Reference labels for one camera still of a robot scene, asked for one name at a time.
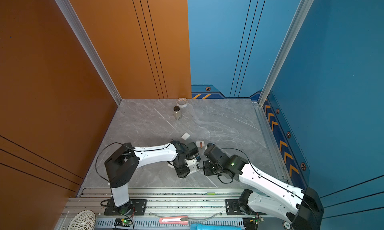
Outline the white battery cover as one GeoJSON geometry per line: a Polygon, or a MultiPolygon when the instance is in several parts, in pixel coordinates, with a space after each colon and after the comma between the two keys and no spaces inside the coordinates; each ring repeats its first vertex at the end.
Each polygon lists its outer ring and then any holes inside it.
{"type": "Polygon", "coordinates": [[[200,148],[203,149],[205,148],[205,142],[204,141],[196,141],[196,145],[200,148]]]}
{"type": "Polygon", "coordinates": [[[185,133],[182,135],[183,140],[187,140],[191,135],[189,133],[185,133]]]}

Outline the white remote with display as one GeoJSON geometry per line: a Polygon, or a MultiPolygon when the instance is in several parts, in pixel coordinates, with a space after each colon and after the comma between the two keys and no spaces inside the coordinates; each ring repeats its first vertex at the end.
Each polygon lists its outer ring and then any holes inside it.
{"type": "Polygon", "coordinates": [[[187,167],[190,170],[190,175],[201,170],[201,168],[199,166],[199,162],[187,161],[187,167]]]}

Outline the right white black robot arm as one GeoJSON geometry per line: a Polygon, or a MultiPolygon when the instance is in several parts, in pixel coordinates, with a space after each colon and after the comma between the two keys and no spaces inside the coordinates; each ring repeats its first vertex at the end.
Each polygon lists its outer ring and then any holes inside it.
{"type": "Polygon", "coordinates": [[[324,207],[318,193],[307,187],[288,185],[258,169],[247,156],[228,156],[215,144],[209,143],[204,155],[213,166],[214,173],[246,184],[238,200],[246,215],[264,213],[288,223],[294,230],[319,230],[324,207]]]}

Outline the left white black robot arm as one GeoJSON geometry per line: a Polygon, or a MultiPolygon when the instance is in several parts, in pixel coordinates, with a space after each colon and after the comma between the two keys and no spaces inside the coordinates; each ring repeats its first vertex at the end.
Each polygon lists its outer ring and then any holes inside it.
{"type": "Polygon", "coordinates": [[[199,170],[201,157],[195,143],[184,144],[172,140],[167,144],[151,147],[134,147],[122,144],[107,160],[105,168],[115,207],[130,205],[129,181],[137,168],[171,162],[178,178],[184,179],[199,170]]]}

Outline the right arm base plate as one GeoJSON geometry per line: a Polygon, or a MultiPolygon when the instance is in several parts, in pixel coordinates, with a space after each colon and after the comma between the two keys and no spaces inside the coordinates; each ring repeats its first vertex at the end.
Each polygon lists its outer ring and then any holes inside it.
{"type": "Polygon", "coordinates": [[[238,199],[226,199],[225,200],[225,208],[226,208],[226,215],[228,216],[237,216],[237,215],[243,215],[243,216],[266,216],[266,213],[262,212],[253,212],[251,210],[244,210],[241,208],[239,204],[238,199]]]}

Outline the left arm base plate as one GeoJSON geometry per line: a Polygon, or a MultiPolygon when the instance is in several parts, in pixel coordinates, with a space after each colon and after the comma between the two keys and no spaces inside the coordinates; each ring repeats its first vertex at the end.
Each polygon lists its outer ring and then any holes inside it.
{"type": "Polygon", "coordinates": [[[105,216],[143,216],[146,211],[147,200],[129,200],[127,204],[124,204],[120,207],[116,207],[113,199],[107,199],[101,202],[101,206],[105,208],[105,216]]]}

